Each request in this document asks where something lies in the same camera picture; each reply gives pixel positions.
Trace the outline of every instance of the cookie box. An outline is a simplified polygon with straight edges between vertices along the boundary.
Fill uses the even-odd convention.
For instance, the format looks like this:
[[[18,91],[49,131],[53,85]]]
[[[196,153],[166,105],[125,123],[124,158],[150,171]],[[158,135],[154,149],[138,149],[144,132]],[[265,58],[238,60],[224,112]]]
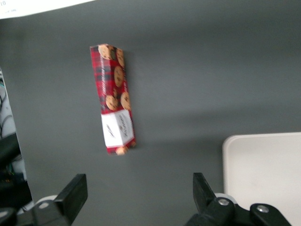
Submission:
[[[123,51],[108,44],[90,47],[103,136],[108,154],[125,154],[135,146]]]

